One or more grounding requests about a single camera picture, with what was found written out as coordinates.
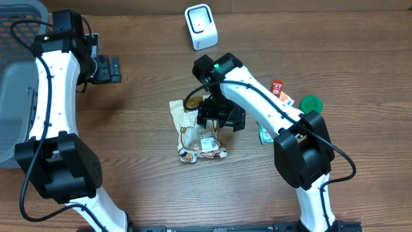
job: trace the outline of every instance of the wall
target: wall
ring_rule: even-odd
[[[70,8],[83,15],[182,14],[207,3],[213,13],[407,10],[412,0],[40,0],[49,12]]]

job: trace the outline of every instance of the gray bin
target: gray bin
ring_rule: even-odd
[[[0,0],[0,169],[19,168],[14,145],[28,140],[37,104],[38,73],[34,58],[10,34],[10,25],[21,19],[48,22],[44,5],[32,0]],[[30,45],[44,25],[26,23],[15,28]]]

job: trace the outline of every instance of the green circular object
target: green circular object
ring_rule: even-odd
[[[303,113],[310,113],[312,110],[315,110],[317,113],[322,113],[323,103],[318,97],[309,95],[301,100],[298,108],[303,111]]]

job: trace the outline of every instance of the bag with food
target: bag with food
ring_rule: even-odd
[[[189,99],[188,107],[198,106],[199,102],[208,96]],[[178,155],[181,161],[195,163],[198,158],[225,158],[227,151],[218,141],[217,122],[208,120],[206,128],[199,126],[196,121],[198,110],[187,111],[183,101],[171,101],[170,112],[174,126],[179,134]]]

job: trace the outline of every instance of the wood grain surface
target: wood grain surface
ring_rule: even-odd
[[[330,186],[337,218],[365,231],[412,228],[412,12],[323,12],[216,15],[217,46],[194,52],[181,15],[88,17],[102,51],[119,56],[120,84],[77,95],[80,137],[99,156],[103,183],[138,225],[211,226],[299,220],[295,194],[276,171],[271,144],[260,145],[249,115],[243,131],[223,128],[221,160],[183,164],[169,101],[199,82],[192,64],[203,54],[232,52],[264,86],[285,81],[299,102],[316,95],[332,142],[356,163],[348,182]],[[336,156],[332,178],[350,173]],[[31,223],[19,212],[24,174],[0,170],[0,231],[75,231],[87,227],[68,211]],[[33,217],[60,208],[28,188]]]
[[[410,0],[40,0],[49,12],[72,9],[86,15],[183,15],[206,3],[214,14],[407,10]]]

